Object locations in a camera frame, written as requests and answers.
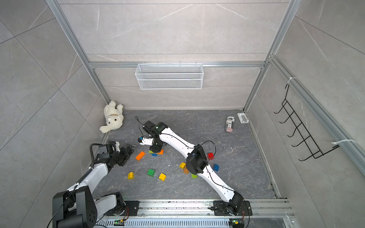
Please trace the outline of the orange 2x4 lego plate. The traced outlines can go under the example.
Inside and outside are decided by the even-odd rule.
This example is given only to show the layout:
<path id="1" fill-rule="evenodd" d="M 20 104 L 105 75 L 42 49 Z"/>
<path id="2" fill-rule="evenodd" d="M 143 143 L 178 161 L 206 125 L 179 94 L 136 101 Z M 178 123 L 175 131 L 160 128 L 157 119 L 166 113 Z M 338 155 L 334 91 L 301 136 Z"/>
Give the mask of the orange 2x4 lego plate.
<path id="1" fill-rule="evenodd" d="M 140 161 L 143 157 L 145 156 L 145 152 L 141 151 L 137 156 L 136 156 L 136 160 Z"/>

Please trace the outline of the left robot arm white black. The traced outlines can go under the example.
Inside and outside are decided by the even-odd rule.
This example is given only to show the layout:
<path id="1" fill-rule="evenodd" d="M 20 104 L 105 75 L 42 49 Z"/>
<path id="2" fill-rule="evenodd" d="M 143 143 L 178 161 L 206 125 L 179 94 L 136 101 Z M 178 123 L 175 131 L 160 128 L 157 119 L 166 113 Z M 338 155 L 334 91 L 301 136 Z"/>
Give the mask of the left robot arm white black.
<path id="1" fill-rule="evenodd" d="M 135 151 L 133 145 L 121 147 L 119 142 L 92 143 L 89 147 L 91 164 L 85 174 L 66 191 L 52 199 L 52 228 L 92 228 L 105 216 L 122 216 L 121 224 L 129 218 L 129 207 L 120 192 L 94 199 L 92 193 L 115 165 L 123 167 Z"/>

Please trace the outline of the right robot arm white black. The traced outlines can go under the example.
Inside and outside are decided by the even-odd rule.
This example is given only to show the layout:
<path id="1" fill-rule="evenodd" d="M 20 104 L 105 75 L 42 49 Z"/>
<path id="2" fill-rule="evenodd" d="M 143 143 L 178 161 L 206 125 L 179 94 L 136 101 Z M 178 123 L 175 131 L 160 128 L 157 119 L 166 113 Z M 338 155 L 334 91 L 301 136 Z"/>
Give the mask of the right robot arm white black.
<path id="1" fill-rule="evenodd" d="M 154 124 L 150 121 L 142 125 L 148 137 L 140 137 L 141 145 L 149 145 L 154 154 L 162 150 L 166 143 L 176 149 L 186 159 L 187 170 L 194 175 L 203 178 L 227 204 L 228 213 L 237 216 L 242 212 L 244 198 L 233 188 L 227 185 L 209 165 L 207 156 L 201 144 L 191 144 L 175 134 L 165 123 Z"/>

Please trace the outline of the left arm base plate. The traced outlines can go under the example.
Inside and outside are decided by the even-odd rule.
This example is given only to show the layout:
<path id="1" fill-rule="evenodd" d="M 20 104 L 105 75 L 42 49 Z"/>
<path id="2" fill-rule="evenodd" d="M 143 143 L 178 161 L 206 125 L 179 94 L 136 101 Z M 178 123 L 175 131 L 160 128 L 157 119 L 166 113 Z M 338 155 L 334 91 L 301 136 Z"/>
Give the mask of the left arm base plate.
<path id="1" fill-rule="evenodd" d="M 124 207 L 123 207 L 124 210 L 122 211 L 120 216 L 127 217 L 127 213 L 129 216 L 137 216 L 138 211 L 139 211 L 139 205 L 140 205 L 140 201 L 138 201 L 138 200 L 124 201 Z"/>

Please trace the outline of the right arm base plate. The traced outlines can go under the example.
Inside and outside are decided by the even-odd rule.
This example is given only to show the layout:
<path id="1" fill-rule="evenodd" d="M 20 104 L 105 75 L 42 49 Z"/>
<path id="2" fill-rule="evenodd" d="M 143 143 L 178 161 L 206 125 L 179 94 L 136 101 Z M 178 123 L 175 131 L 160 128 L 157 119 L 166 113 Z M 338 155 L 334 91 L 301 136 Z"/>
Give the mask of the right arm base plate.
<path id="1" fill-rule="evenodd" d="M 222 200 L 213 201 L 213 206 L 210 210 L 214 212 L 215 216 L 252 216 L 252 208 L 249 201 L 243 201 L 238 207 L 232 206 L 228 202 Z"/>

